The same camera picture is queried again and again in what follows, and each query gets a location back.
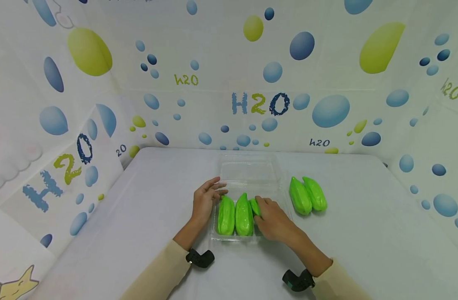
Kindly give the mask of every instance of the cartoon star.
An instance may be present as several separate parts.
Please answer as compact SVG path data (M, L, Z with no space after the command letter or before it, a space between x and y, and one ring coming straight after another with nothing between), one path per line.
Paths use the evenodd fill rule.
M34 265L27 268L19 280L3 283L0 286L0 300L17 300L37 287L39 281L31 279L33 269Z

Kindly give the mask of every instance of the yellow-green bubble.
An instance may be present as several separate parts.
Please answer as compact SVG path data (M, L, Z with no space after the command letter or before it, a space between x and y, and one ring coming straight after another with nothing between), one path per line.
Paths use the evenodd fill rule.
M359 123L356 124L356 126L354 126L354 132L361 133L362 130L364 130L364 127L366 126L366 124L367 124L367 120L360 121Z
M130 149L129 149L129 156L134 158L137 154L137 152L140 151L140 148L136 145L132 146Z
M369 74L384 72L405 28L400 22L392 22L376 29L362 47L359 55L361 69Z
M87 28L74 28L67 47L77 67L87 75L101 76L112 68L112 55L102 38Z
M251 42L257 41L264 30L264 24L261 18L256 15L248 16L246 22L244 22L244 36Z
M339 149L337 149L337 148L329 148L324 153L337 154L337 153L339 153Z
M144 122L144 120L141 118L140 115L135 115L134 117L132 117L132 123L136 125L137 127L146 126L146 122Z

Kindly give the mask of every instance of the plastic tray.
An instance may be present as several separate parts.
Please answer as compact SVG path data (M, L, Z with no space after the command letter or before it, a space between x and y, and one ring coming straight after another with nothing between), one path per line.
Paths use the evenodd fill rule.
M234 205L242 193L247 193L248 200L256 195L271 198L292 220L289 211L289 194L287 190L282 189L280 184L281 172L275 155L221 155L219 167L221 182L227 184L229 190L227 196L234 201ZM218 216L219 205L216 205L211 218L211 240L257 242L262 237L256 225L252 236L239 236L235 230L230 236L220 235L217 233Z

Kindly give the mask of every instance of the hand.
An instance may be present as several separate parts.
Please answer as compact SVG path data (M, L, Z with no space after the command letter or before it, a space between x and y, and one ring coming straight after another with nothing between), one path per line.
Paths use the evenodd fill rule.
M292 237L301 233L277 202L260 196L255 198L261 209L261 217L256 215L254 222L266 239L288 244Z
M261 216L255 216L254 222L266 239L289 246L314 277L319 277L331 267L332 260L312 243L276 202L259 196L256 196L256 200Z
M192 221L203 225L207 224L214 205L221 199L222 195L228 193L228 190L220 190L221 187L226 186L225 183L218 183L220 179L220 177L214 177L206 181L194 192Z
M197 237L209 221L211 211L216 202L221 199L222 195L228 193L228 190L220 190L225 187L224 183L217 183L220 177L214 177L206 181L199 189L194 192L194 202L192 204L191 219L176 234L173 240L184 250L189 251L196 241Z

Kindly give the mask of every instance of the wallpaper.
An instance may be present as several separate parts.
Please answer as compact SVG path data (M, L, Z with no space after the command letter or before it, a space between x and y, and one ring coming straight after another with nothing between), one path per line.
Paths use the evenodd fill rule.
M458 247L458 0L0 1L0 297L147 146L376 155Z

